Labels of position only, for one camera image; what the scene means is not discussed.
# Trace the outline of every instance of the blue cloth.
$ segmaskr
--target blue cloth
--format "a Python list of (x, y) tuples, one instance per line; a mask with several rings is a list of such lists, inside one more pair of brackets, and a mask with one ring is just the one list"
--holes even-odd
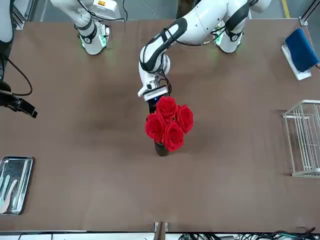
[(315, 52), (301, 28), (294, 30), (294, 32), (285, 39), (285, 43), (291, 53), (293, 64), (300, 72), (304, 72), (319, 63)]

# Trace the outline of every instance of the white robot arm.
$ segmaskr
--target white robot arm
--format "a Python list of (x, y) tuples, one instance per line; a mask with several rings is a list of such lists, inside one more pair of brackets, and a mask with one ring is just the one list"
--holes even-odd
[(13, 0), (0, 1), (0, 53), (11, 43), (13, 38), (13, 29), (11, 22), (11, 14), (13, 8)]
[(68, 15), (79, 31), (82, 46), (88, 54), (97, 55), (108, 44), (110, 28), (100, 20), (122, 20), (114, 0), (51, 0)]
[(141, 50), (139, 74), (142, 88), (138, 96), (149, 102), (150, 109), (159, 97), (168, 94), (166, 86), (160, 86), (160, 77), (166, 78), (170, 59), (165, 52), (174, 43), (201, 46), (204, 39), (221, 21), (222, 40), (218, 45), (225, 53), (232, 53), (239, 45), (249, 9), (263, 12), (271, 0), (202, 0), (188, 14), (175, 20), (151, 39)]

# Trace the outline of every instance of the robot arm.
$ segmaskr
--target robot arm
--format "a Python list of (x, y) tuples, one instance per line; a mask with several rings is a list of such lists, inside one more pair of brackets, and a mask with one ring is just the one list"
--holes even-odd
[(51, 0), (51, 2), (72, 19), (79, 31), (82, 46), (90, 55), (100, 53), (107, 46), (109, 38), (109, 27), (96, 18), (122, 20), (118, 4), (114, 0)]
[(11, 22), (13, 0), (0, 1), (0, 53), (3, 53), (13, 38)]
[(160, 86), (159, 75), (170, 69), (170, 59), (165, 53), (175, 42), (201, 46), (204, 39), (218, 23), (224, 21), (225, 37), (219, 45), (222, 51), (236, 50), (242, 35), (249, 9), (263, 12), (271, 0), (202, 0), (188, 14), (175, 20), (151, 39), (141, 50), (139, 74), (142, 88), (138, 96), (149, 102), (150, 109), (159, 97), (168, 94), (166, 86)]
[[(0, 1), (0, 62), (2, 63), (4, 59), (11, 63), (11, 61), (4, 55), (4, 52), (9, 47), (13, 39), (13, 4), (14, 0)], [(23, 112), (35, 118), (38, 114), (35, 107), (26, 100), (19, 98), (18, 94), (15, 94), (16, 93), (11, 92), (11, 88), (6, 82), (0, 80), (0, 107), (6, 107), (15, 112)]]

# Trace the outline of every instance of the yellow line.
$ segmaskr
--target yellow line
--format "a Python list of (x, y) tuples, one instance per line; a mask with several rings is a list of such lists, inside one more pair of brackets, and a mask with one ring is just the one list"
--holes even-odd
[(282, 6), (283, 6), (285, 18), (289, 19), (290, 18), (290, 13), (289, 13), (287, 1), (286, 0), (281, 0), (281, 1), (282, 1)]

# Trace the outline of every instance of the green light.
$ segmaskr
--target green light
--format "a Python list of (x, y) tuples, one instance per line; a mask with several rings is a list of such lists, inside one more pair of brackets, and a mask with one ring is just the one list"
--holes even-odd
[(223, 37), (223, 34), (221, 34), (221, 35), (215, 40), (215, 43), (216, 43), (217, 45), (219, 45), (219, 44), (221, 43), (222, 37)]
[(107, 45), (107, 39), (104, 36), (100, 36), (100, 41), (103, 47)]
[(81, 38), (81, 37), (80, 37), (80, 40), (81, 40), (82, 47), (85, 47), (85, 45), (84, 45), (84, 41), (82, 40), (82, 38)]

